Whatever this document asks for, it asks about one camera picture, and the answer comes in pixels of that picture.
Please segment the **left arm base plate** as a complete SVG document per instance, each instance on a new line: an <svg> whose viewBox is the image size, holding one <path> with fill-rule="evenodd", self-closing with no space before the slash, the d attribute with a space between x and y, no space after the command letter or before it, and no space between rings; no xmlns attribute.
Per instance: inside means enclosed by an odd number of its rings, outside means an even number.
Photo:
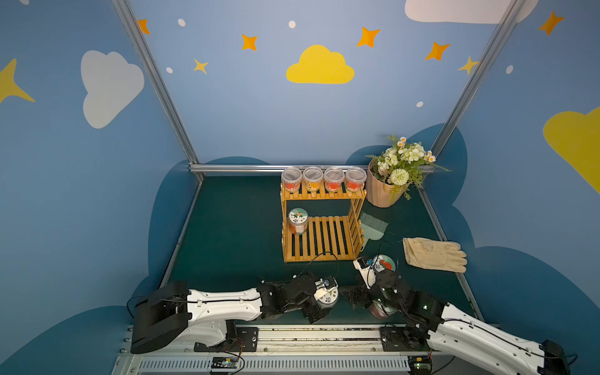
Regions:
<svg viewBox="0 0 600 375"><path fill-rule="evenodd" d="M195 343L195 353L255 353L259 339L259 328L236 327L234 333L227 332L225 340L220 344L206 346Z"/></svg>

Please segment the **small clear jar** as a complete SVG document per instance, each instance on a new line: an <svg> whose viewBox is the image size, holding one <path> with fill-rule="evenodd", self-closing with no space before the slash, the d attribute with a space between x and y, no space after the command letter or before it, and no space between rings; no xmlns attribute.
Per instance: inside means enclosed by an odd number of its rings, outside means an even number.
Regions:
<svg viewBox="0 0 600 375"><path fill-rule="evenodd" d="M303 172L299 168L286 168L281 174L281 181L284 190L287 192L297 192L302 186Z"/></svg>
<svg viewBox="0 0 600 375"><path fill-rule="evenodd" d="M345 181L345 172L337 167L330 167L323 174L323 182L328 192L338 192Z"/></svg>
<svg viewBox="0 0 600 375"><path fill-rule="evenodd" d="M364 188L367 172L359 167L351 167L345 174L345 185L350 192L359 192Z"/></svg>
<svg viewBox="0 0 600 375"><path fill-rule="evenodd" d="M302 183L307 192L318 192L323 183L323 170L320 167L307 167L302 173Z"/></svg>

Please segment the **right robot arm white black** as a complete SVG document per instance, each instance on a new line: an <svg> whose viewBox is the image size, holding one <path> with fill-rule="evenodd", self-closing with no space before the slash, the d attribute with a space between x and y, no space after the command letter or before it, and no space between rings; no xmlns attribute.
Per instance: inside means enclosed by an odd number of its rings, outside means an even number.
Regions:
<svg viewBox="0 0 600 375"><path fill-rule="evenodd" d="M353 307L399 313L406 322L400 340L414 348L426 345L493 374L569 374L563 347L529 341L484 323L450 302L409 287L393 270L359 271L362 284L342 287Z"/></svg>

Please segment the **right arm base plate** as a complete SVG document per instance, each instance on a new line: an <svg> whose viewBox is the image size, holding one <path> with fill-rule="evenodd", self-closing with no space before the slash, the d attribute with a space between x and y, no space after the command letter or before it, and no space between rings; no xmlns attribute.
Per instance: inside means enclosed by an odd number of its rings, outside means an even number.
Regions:
<svg viewBox="0 0 600 375"><path fill-rule="evenodd" d="M381 345L385 352L429 352L428 335L416 327L384 325L379 328Z"/></svg>

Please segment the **large jar green leaf lid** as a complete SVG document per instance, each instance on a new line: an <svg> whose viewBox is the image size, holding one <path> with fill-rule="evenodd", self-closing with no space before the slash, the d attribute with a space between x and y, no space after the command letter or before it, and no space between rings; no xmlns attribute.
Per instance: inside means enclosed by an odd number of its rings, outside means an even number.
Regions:
<svg viewBox="0 0 600 375"><path fill-rule="evenodd" d="M339 299L339 290L337 288L337 290L326 294L316 294L315 292L314 298L317 301L317 305L332 308Z"/></svg>

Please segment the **bamboo two-tier shelf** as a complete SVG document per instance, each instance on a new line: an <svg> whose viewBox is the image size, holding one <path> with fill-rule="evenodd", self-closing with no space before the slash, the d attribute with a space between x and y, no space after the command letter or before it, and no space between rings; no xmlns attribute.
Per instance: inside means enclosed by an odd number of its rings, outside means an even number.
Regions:
<svg viewBox="0 0 600 375"><path fill-rule="evenodd" d="M317 191L307 191L300 187L289 192L281 185L282 239L284 262L299 263L312 261L351 261L358 258L365 237L361 228L360 214L367 197L367 190L352 191L342 186L336 192L329 192L324 183ZM315 203L329 201L349 202L348 213L342 215L317 216L306 214L305 230L298 234L289 220L289 203Z"/></svg>

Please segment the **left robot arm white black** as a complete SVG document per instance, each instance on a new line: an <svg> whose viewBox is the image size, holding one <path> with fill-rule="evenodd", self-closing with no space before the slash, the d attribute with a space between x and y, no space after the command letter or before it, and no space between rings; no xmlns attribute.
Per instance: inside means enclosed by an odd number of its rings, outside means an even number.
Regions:
<svg viewBox="0 0 600 375"><path fill-rule="evenodd" d="M287 283L262 282L239 292L202 292L176 281L136 303L131 353L151 353L172 342L227 348L238 341L238 320L276 320L299 311L309 323L316 323L331 312L338 298L336 279L314 273Z"/></svg>

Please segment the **large jar orange flower lid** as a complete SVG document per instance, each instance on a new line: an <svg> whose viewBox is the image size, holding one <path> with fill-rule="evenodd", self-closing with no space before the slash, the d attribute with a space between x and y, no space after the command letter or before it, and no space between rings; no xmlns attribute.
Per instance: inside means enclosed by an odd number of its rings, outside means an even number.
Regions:
<svg viewBox="0 0 600 375"><path fill-rule="evenodd" d="M287 215L288 229L292 234L304 234L308 228L309 215L302 208L292 209Z"/></svg>

